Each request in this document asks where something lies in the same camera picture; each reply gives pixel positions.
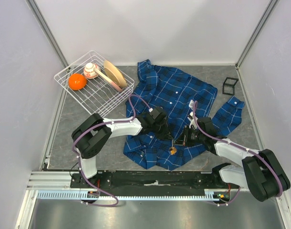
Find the blue plaid shirt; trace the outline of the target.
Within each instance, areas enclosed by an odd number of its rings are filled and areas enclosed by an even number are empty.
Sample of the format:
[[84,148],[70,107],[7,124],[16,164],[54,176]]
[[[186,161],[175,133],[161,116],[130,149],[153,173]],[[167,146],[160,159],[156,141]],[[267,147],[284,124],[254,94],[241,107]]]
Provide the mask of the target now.
[[[171,135],[177,139],[186,125],[190,124],[188,115],[192,112],[192,103],[197,101],[196,117],[209,116],[218,90],[213,85],[199,80],[174,67],[151,64],[150,60],[138,63],[139,84],[134,90],[132,102],[126,102],[126,116],[137,114],[151,108],[162,107],[168,115]],[[130,160],[149,169],[159,166],[174,170],[186,164],[205,151],[205,147],[178,146],[177,153],[170,155],[170,140],[159,140],[153,132],[139,136],[127,136],[123,153]]]

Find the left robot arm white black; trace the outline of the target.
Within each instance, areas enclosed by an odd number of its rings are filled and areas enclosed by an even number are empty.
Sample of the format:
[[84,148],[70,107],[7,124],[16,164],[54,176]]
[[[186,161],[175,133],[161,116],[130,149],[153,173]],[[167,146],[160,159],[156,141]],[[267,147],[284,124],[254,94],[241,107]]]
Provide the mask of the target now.
[[125,135],[145,135],[153,132],[160,140],[171,140],[167,114],[161,107],[123,119],[103,118],[92,114],[71,134],[73,149],[77,152],[81,172],[81,183],[86,187],[97,184],[96,155],[110,138]]

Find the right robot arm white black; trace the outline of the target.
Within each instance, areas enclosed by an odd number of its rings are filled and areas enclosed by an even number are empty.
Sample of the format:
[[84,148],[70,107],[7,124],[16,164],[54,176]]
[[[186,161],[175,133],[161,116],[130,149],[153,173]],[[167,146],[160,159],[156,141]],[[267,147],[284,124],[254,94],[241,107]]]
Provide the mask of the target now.
[[174,143],[187,147],[201,145],[207,151],[231,161],[213,168],[211,182],[215,187],[235,184],[247,188],[260,202],[281,196],[291,187],[286,173],[271,150],[249,149],[231,141],[218,134],[217,127],[209,117],[191,121]]

